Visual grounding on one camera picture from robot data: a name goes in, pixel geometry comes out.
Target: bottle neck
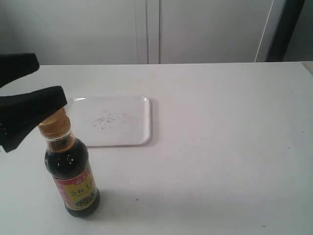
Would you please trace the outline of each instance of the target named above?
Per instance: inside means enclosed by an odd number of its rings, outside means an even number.
[[[65,152],[73,147],[75,144],[76,138],[69,130],[66,134],[57,137],[57,138],[46,138],[48,150],[51,152]]]

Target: white plastic tray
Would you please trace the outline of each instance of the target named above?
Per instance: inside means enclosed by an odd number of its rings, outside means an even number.
[[[151,137],[151,102],[143,96],[68,99],[74,135],[87,146],[139,145]]]

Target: white table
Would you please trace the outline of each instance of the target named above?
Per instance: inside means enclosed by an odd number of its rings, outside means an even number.
[[[301,63],[41,66],[0,95],[53,85],[151,98],[153,139],[89,149],[102,198],[78,219],[36,128],[0,153],[1,234],[313,234],[313,77]]]

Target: white wall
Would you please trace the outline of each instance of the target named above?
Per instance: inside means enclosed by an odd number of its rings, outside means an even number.
[[[0,0],[0,51],[34,52],[42,65],[147,63],[144,4]]]
[[[161,63],[254,62],[272,0],[162,0]]]
[[[284,61],[313,61],[313,1],[304,2]]]

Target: glass bottle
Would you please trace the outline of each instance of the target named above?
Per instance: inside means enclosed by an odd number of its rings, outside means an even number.
[[[84,143],[75,138],[64,108],[39,124],[47,142],[45,166],[52,174],[66,210],[75,217],[92,214],[100,202]]]

